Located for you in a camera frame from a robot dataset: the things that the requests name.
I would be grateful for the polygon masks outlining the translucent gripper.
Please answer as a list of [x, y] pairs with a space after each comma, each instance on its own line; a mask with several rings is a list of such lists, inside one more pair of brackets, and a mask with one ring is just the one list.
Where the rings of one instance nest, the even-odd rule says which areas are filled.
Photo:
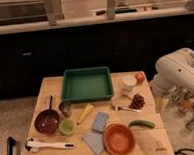
[[156, 112], [162, 113], [165, 107], [168, 105], [169, 100], [174, 89], [171, 90], [159, 90], [152, 88], [153, 96], [156, 104]]

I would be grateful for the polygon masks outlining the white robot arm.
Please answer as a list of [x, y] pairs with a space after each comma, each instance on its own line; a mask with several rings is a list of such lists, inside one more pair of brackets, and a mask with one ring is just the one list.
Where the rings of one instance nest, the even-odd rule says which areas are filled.
[[194, 50], [181, 48], [156, 61], [156, 74], [150, 81], [156, 112], [161, 113], [178, 86], [194, 94]]

